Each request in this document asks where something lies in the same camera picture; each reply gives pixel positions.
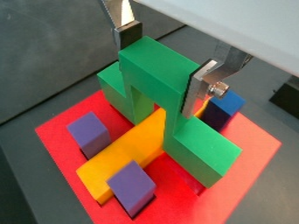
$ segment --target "red mat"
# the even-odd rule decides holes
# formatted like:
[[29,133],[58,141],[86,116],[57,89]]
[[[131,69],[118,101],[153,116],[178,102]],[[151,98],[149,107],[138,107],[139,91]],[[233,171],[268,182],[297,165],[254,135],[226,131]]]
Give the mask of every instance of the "red mat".
[[37,129],[37,133],[93,221],[95,223],[223,223],[276,155],[281,146],[280,141],[242,114],[237,114],[223,130],[223,135],[243,149],[243,153],[227,176],[201,196],[197,196],[159,157],[146,168],[158,185],[157,199],[135,220],[131,220],[115,198],[103,207],[99,206],[77,174],[78,168],[87,160],[66,127],[90,111],[94,111],[106,124],[113,141],[134,127],[111,108],[102,91],[98,91],[43,124]]

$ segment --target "green block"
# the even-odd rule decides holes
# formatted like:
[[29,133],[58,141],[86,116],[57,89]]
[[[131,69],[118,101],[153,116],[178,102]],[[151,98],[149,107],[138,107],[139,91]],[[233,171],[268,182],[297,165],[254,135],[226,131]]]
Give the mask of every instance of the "green block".
[[166,110],[163,149],[190,174],[211,187],[227,173],[242,150],[198,118],[181,113],[190,74],[199,65],[149,37],[119,52],[115,63],[99,73],[110,103],[138,124]]

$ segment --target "blue block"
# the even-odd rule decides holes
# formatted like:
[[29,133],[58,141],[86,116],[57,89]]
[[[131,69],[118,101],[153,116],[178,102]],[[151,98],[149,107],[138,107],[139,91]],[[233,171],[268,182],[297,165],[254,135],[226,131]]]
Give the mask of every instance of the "blue block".
[[213,102],[230,116],[234,116],[246,104],[246,100],[233,90],[227,92],[227,95],[222,100],[213,97],[210,102]]
[[215,97],[211,98],[201,119],[221,132],[245,103],[246,100],[230,90],[222,100]]
[[142,211],[155,196],[155,182],[133,161],[107,181],[131,218]]
[[109,129],[94,112],[89,112],[67,128],[87,159],[97,156],[111,144]]

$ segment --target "orange block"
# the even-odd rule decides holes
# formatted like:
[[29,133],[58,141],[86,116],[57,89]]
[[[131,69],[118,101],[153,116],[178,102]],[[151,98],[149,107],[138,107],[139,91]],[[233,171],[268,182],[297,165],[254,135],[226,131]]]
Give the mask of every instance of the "orange block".
[[159,108],[79,169],[79,178],[103,205],[114,196],[107,180],[135,160],[145,168],[163,153],[166,112]]

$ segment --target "purple block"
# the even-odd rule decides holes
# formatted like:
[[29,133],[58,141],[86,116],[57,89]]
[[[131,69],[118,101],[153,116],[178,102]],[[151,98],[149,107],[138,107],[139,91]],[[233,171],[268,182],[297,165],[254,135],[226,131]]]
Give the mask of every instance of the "purple block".
[[133,161],[107,181],[131,218],[137,216],[155,196],[155,182]]
[[111,144],[109,129],[94,112],[89,112],[67,128],[87,159],[97,156]]

